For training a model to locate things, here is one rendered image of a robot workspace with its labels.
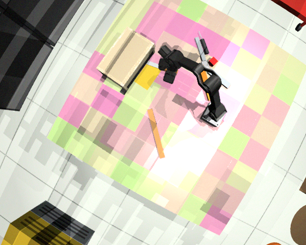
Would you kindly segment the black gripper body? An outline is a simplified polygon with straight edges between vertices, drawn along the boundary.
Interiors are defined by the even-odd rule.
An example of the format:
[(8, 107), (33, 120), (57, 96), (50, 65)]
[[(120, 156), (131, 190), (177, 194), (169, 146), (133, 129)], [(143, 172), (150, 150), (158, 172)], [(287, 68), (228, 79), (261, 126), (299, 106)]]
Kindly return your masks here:
[(173, 81), (175, 79), (175, 77), (174, 77), (175, 72), (177, 72), (178, 68), (171, 68), (169, 65), (168, 65), (168, 67), (169, 67), (169, 71), (168, 71), (169, 74), (164, 75), (163, 81), (165, 81), (167, 83), (170, 83), (170, 84), (173, 84)]

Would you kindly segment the red cube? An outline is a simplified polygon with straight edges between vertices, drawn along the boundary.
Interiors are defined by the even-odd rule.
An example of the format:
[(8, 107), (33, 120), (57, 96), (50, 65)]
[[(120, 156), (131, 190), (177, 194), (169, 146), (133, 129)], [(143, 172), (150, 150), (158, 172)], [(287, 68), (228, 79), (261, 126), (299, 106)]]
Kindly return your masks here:
[(208, 63), (211, 66), (214, 66), (216, 63), (218, 62), (218, 60), (213, 56), (211, 60), (208, 61)]

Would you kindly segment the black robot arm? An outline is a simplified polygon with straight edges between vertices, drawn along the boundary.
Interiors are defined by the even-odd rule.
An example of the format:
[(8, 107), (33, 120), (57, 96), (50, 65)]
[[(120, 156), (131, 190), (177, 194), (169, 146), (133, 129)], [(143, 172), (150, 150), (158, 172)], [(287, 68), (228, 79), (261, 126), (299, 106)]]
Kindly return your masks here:
[[(158, 53), (163, 57), (159, 60), (159, 70), (169, 70), (171, 68), (180, 69), (183, 67), (191, 71), (197, 78), (198, 85), (209, 94), (211, 104), (208, 106), (210, 116), (215, 122), (218, 122), (226, 113), (227, 110), (223, 103), (221, 103), (219, 89), (222, 85), (221, 78), (212, 69), (205, 68), (202, 63), (197, 63), (189, 58), (184, 57), (179, 50), (171, 51), (167, 46), (161, 46)], [(209, 76), (203, 83), (200, 82), (199, 75), (203, 72), (210, 72)]]

